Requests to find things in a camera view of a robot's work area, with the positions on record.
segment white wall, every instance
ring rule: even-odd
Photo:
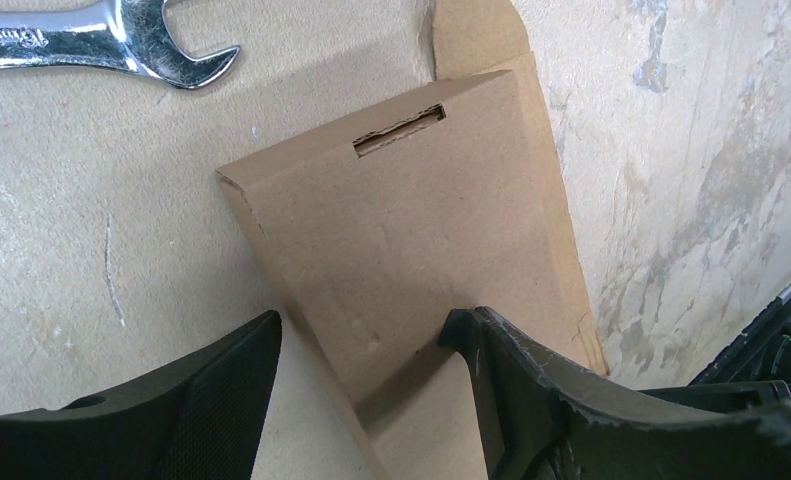
[[[791,281],[791,1],[518,7],[611,376],[686,383]]]

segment beige floor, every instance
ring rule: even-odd
[[[429,81],[427,3],[176,5],[189,51],[244,49],[195,94],[0,72],[0,413],[60,407],[273,306],[213,169]],[[791,281],[791,2],[517,4],[612,376],[685,382]],[[78,3],[0,0],[41,5]],[[366,478],[308,362],[287,331],[254,477]]]

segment cardboard flap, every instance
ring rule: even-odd
[[[509,0],[437,0],[433,18],[437,78],[459,78],[530,52]]]

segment cardboard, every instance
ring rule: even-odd
[[[578,261],[548,108],[521,16],[509,0],[437,0],[433,46],[439,79],[496,70],[515,73],[525,133],[539,171],[535,194],[545,211],[566,316],[569,322],[577,325],[576,339],[584,348],[588,360],[586,365],[596,373],[606,375],[607,362]]]
[[[425,363],[452,308],[492,305],[587,363],[556,320],[518,91],[510,73],[437,82],[219,170],[355,406]]]
[[[375,478],[487,478],[465,362],[435,347],[451,308],[606,372],[518,13],[438,0],[434,44],[455,80],[219,169]]]

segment open-end wrench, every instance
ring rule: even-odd
[[[166,28],[167,2],[101,0],[69,11],[0,12],[0,69],[78,65],[189,90],[209,85],[230,68],[239,46],[186,55]]]

